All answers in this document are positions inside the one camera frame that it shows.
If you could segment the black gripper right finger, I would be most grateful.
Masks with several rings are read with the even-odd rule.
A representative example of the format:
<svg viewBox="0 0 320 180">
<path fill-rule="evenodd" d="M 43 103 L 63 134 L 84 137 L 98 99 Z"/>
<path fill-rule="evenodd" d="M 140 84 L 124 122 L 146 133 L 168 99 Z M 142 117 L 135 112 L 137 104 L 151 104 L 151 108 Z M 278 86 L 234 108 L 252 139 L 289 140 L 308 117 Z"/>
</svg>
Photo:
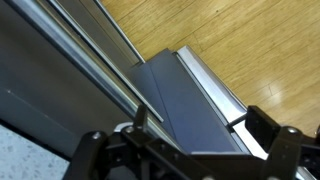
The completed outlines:
<svg viewBox="0 0 320 180">
<path fill-rule="evenodd" d="M 294 180 L 299 167 L 319 177 L 319 136 L 309 137 L 295 127 L 281 126 L 253 105 L 247 108 L 245 128 L 268 153 L 261 171 L 263 179 Z"/>
</svg>

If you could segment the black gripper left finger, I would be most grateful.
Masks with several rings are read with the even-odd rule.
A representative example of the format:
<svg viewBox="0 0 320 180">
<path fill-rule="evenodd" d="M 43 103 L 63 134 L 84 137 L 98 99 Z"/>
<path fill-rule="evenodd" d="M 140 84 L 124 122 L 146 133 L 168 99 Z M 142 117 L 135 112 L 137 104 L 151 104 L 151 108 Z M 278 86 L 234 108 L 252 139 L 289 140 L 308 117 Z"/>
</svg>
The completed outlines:
<svg viewBox="0 0 320 180">
<path fill-rule="evenodd" d="M 148 132 L 147 112 L 140 105 L 133 124 L 110 136 L 102 131 L 84 134 L 63 180 L 106 180 L 118 167 L 141 180 L 186 180 L 178 163 L 181 153 Z"/>
</svg>

